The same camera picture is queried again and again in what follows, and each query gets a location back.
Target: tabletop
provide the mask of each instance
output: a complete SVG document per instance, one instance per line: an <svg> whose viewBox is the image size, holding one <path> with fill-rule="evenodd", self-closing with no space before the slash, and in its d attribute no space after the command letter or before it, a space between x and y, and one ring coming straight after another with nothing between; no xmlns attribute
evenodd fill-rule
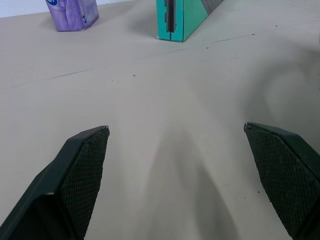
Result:
<svg viewBox="0 0 320 240"><path fill-rule="evenodd" d="M225 0L184 43L157 39L154 0L99 13L0 18L0 223L65 140L109 125L86 239L291 239L243 126L320 152L320 2Z"/></svg>

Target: purple package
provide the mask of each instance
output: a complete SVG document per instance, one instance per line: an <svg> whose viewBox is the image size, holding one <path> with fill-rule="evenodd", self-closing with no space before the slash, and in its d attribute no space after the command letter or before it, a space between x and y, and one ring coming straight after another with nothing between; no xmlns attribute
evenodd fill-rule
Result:
<svg viewBox="0 0 320 240"><path fill-rule="evenodd" d="M45 0L58 32L82 31L99 18L96 0Z"/></svg>

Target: teal box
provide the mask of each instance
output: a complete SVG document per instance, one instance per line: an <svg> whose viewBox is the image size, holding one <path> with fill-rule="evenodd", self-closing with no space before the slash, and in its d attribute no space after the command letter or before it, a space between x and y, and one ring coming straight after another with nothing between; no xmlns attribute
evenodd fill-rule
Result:
<svg viewBox="0 0 320 240"><path fill-rule="evenodd" d="M223 0L156 0L158 38L183 42Z"/></svg>

